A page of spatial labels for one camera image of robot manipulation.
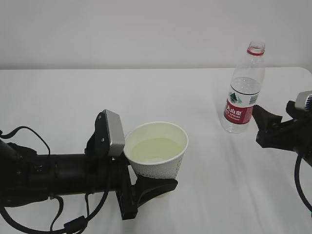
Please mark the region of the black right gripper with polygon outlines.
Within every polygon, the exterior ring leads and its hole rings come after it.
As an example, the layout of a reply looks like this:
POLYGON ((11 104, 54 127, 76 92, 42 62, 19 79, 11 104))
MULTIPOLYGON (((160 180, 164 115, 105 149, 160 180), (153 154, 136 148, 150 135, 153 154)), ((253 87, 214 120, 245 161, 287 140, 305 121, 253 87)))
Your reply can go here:
POLYGON ((252 116, 257 124, 256 142, 262 148, 301 152, 312 148, 312 112, 297 110, 294 101, 288 101, 287 114, 292 118, 272 114, 259 105, 253 107, 252 116))

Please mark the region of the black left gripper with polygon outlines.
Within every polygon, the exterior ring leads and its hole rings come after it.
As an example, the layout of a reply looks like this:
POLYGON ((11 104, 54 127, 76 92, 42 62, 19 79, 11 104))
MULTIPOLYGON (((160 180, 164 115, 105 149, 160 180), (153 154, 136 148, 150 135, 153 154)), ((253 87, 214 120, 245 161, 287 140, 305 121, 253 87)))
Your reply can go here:
POLYGON ((159 195, 175 190, 178 185, 175 179, 155 179, 140 175, 135 185, 132 185, 128 165, 129 162, 125 156, 117 159, 86 156, 84 160, 86 202, 88 202, 88 195, 103 192, 92 214, 99 213, 110 191, 116 193, 121 214, 137 214, 141 205, 159 195))

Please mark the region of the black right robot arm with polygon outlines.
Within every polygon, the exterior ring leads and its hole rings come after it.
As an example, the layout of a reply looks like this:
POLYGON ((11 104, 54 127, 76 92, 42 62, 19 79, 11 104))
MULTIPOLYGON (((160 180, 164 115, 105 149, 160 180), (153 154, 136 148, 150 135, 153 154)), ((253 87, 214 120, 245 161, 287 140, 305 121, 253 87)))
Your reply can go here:
POLYGON ((262 148, 301 153, 302 158, 311 165, 312 113, 296 109, 294 101, 288 101, 286 112, 292 119, 283 122, 282 116, 255 105, 252 116, 258 127, 256 142, 262 148))

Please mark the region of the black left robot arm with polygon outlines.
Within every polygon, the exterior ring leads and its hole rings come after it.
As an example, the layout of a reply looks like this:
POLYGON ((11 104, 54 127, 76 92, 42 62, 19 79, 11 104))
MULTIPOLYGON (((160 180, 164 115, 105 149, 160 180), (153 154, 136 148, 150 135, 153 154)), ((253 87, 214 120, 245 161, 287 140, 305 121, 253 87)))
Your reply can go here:
POLYGON ((133 219, 149 200, 173 191, 175 179, 137 176, 131 183, 125 155, 97 158, 92 152, 38 155, 14 143, 0 143, 0 200, 4 207, 45 201, 55 195, 114 191, 123 220, 133 219))

